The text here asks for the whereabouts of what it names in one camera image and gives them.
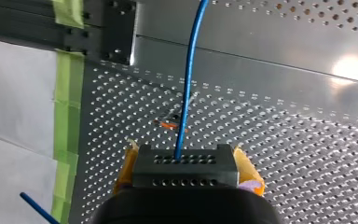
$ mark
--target blue wire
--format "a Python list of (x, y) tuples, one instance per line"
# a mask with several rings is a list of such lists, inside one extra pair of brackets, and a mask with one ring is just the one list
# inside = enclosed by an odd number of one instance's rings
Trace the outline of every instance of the blue wire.
[(193, 29), (191, 30), (190, 41), (187, 49), (187, 58), (186, 58), (186, 76), (185, 76), (185, 92), (183, 94), (183, 105), (182, 105), (182, 116), (179, 124), (179, 133), (176, 139), (176, 148), (174, 151), (174, 157), (176, 160), (180, 160), (182, 155), (182, 146), (185, 137), (186, 122), (187, 122), (187, 112), (190, 99), (190, 88), (191, 88), (191, 77), (193, 73), (193, 61), (194, 53), (196, 51), (197, 39), (200, 32), (200, 25), (205, 13), (205, 8), (208, 6), (209, 0), (201, 0), (199, 9), (197, 10), (196, 19), (193, 23)]
[(30, 196), (28, 196), (26, 193), (22, 192), (20, 194), (20, 197), (24, 201), (26, 201), (33, 209), (40, 214), (47, 222), (50, 224), (60, 224), (54, 217), (52, 217), (48, 212), (46, 212), (39, 204), (37, 204)]

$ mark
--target metal wall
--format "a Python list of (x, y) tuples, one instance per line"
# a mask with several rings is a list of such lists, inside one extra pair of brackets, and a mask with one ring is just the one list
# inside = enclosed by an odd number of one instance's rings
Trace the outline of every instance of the metal wall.
[[(174, 145), (153, 119), (180, 103), (199, 1), (141, 3), (134, 66), (87, 65), (71, 223), (110, 196), (126, 139)], [(285, 223), (358, 223), (358, 2), (212, 1), (199, 47), (186, 148), (242, 146)]]

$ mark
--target metal bracket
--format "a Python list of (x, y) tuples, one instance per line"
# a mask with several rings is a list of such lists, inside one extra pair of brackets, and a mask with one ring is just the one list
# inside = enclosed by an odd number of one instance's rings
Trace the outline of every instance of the metal bracket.
[(0, 0), (0, 40), (41, 49), (82, 52), (92, 61), (130, 64), (136, 3), (84, 0), (84, 29), (55, 23), (49, 1)]

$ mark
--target green tape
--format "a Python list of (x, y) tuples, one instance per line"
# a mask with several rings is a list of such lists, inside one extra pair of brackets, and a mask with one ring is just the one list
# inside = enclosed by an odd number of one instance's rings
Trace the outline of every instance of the green tape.
[(68, 223), (67, 218), (69, 217), (70, 210), (70, 203), (67, 203), (64, 199), (60, 197), (54, 197), (53, 209), (51, 211), (51, 214), (57, 219), (58, 222)]
[(84, 28), (83, 0), (52, 0), (58, 24)]
[(68, 222), (76, 179), (84, 56), (57, 51), (54, 160), (58, 161), (51, 214)]

